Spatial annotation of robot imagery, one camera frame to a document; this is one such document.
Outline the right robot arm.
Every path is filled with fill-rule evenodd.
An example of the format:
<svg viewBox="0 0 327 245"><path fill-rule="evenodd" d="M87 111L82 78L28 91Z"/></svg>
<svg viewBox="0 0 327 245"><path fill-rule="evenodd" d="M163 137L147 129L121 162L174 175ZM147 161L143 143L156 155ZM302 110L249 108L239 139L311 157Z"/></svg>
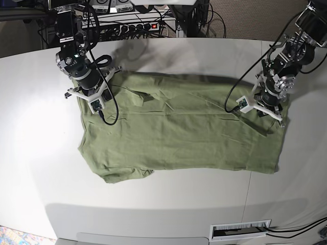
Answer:
<svg viewBox="0 0 327 245"><path fill-rule="evenodd" d="M72 92L85 96L95 94L104 83L101 68L109 67L112 57L102 55L90 61L87 54L100 38L100 23L95 9L89 1L50 1L49 6L57 10L55 28L60 51L56 54L58 68L78 87Z"/></svg>

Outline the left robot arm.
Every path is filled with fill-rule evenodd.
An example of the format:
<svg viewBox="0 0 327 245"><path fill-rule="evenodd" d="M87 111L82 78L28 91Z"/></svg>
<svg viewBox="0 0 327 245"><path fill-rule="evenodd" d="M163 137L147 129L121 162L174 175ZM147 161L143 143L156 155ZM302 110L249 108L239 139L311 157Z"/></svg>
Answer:
<svg viewBox="0 0 327 245"><path fill-rule="evenodd" d="M293 36L285 35L280 44L271 46L267 58L262 60L263 81L260 92L254 95L258 105L280 114L282 102L287 98L301 69L314 60L315 48L326 46L326 1L309 1L295 25Z"/></svg>

